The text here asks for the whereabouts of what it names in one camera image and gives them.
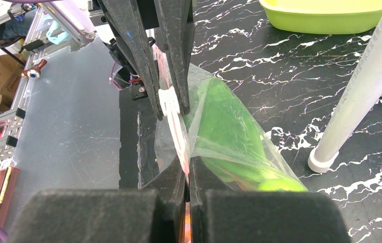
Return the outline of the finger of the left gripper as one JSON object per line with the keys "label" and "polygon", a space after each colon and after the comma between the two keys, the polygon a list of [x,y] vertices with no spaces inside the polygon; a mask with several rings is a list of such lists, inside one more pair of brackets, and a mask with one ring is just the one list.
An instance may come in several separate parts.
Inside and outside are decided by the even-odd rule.
{"label": "finger of the left gripper", "polygon": [[195,25],[191,0],[155,1],[161,43],[181,114],[190,112],[188,71],[194,43]]}
{"label": "finger of the left gripper", "polygon": [[162,120],[158,72],[146,30],[158,27],[154,1],[103,0],[99,5],[114,33],[116,43],[144,83],[154,114]]}

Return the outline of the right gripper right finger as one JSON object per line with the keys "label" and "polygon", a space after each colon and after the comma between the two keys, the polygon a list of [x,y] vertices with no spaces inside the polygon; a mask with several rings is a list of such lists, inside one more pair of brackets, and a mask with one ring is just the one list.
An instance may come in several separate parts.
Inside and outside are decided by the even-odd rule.
{"label": "right gripper right finger", "polygon": [[350,242],[341,213],[311,192],[235,191],[194,157],[190,164],[193,242]]}

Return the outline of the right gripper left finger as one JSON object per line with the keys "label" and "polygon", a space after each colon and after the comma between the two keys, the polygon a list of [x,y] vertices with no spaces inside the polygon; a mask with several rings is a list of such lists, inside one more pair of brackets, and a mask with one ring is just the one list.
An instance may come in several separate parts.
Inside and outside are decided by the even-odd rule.
{"label": "right gripper left finger", "polygon": [[30,198],[8,242],[181,242],[185,176],[178,159],[142,189],[47,189]]}

